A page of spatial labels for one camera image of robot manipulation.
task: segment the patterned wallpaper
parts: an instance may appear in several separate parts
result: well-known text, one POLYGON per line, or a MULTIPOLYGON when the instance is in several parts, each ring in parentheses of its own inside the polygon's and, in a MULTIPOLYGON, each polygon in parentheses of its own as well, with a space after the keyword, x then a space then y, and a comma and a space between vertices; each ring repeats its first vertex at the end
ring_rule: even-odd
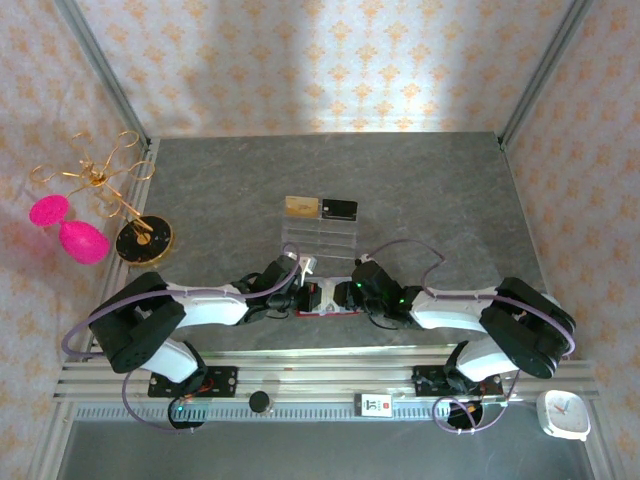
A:
POLYGON ((152 136, 498 131, 570 0, 81 0, 152 136))
POLYGON ((509 157, 547 285, 640 472, 640 3, 596 0, 509 157))
MULTIPOLYGON (((0 27, 0 478, 19 480, 48 418, 60 339, 95 306, 102 276, 67 257, 58 227, 29 223, 36 199, 74 183, 36 187, 27 173, 44 162, 76 168, 67 140, 85 129, 91 151, 108 153, 124 125, 53 1, 5 2, 0 27)), ((71 197, 75 216, 100 227, 88 198, 71 197)))

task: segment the black round base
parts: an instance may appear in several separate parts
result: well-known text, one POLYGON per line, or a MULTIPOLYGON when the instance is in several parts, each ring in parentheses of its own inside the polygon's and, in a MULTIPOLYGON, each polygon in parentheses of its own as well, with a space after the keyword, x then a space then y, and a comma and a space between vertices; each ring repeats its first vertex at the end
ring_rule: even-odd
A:
POLYGON ((144 215, 140 220, 153 228, 153 232, 147 233, 144 228, 135 226, 135 220, 132 220, 120 230, 116 238, 116 252, 125 262, 142 267, 167 254, 173 243, 173 229, 166 220, 154 215, 144 215))

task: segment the clock face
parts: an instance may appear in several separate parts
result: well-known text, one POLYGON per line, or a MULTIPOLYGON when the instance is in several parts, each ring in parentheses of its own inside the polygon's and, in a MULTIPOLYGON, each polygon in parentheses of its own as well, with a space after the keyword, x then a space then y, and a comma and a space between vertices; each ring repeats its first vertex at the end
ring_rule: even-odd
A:
POLYGON ((589 432, 589 414, 580 397, 573 393, 551 390, 545 397, 549 423, 565 432, 589 432))

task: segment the gold card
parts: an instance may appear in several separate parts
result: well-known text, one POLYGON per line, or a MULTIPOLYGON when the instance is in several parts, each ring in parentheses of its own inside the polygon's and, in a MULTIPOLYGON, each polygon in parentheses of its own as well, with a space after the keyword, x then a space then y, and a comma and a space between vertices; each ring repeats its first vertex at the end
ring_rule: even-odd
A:
POLYGON ((320 201, 311 197, 285 197, 285 213, 290 217, 318 218, 320 201))

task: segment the black knob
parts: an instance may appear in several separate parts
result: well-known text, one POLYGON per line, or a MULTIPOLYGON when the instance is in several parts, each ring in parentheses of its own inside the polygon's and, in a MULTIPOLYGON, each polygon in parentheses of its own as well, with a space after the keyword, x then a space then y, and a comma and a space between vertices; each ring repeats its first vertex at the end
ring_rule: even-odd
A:
POLYGON ((269 409, 270 403, 269 395, 262 390, 252 393, 249 397, 249 408, 252 412, 264 413, 269 409))

